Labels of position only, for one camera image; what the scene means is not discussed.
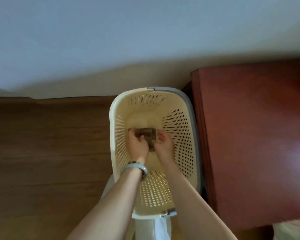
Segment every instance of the beige basket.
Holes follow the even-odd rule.
[[[110,146],[115,181],[130,161],[126,148],[129,128],[151,127],[168,132],[175,143],[175,159],[191,185],[202,190],[202,167],[196,121],[189,98],[174,88],[140,88],[124,92],[110,108]],[[167,179],[156,152],[150,152],[149,174],[140,185],[132,218],[175,215]]]

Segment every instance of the basket handle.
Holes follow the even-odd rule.
[[[161,217],[171,217],[176,215],[177,215],[176,208],[171,208],[168,210],[164,210],[161,214]]]

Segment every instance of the wooden floor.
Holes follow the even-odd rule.
[[[115,97],[0,98],[0,240],[65,239],[112,174]],[[263,229],[236,233],[266,239]],[[184,239],[177,218],[172,239]]]

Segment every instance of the person's left hand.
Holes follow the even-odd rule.
[[[131,161],[141,162],[143,165],[146,164],[149,155],[148,142],[144,136],[138,139],[135,136],[136,128],[130,129],[128,133],[128,152],[131,157]]]

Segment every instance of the light blue bangle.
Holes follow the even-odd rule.
[[[122,175],[124,173],[124,171],[126,171],[128,168],[139,168],[141,169],[144,173],[142,175],[142,179],[141,181],[144,181],[146,179],[146,176],[148,174],[148,169],[141,163],[141,162],[133,162],[133,163],[129,163],[128,165],[126,165],[122,171],[121,174]]]

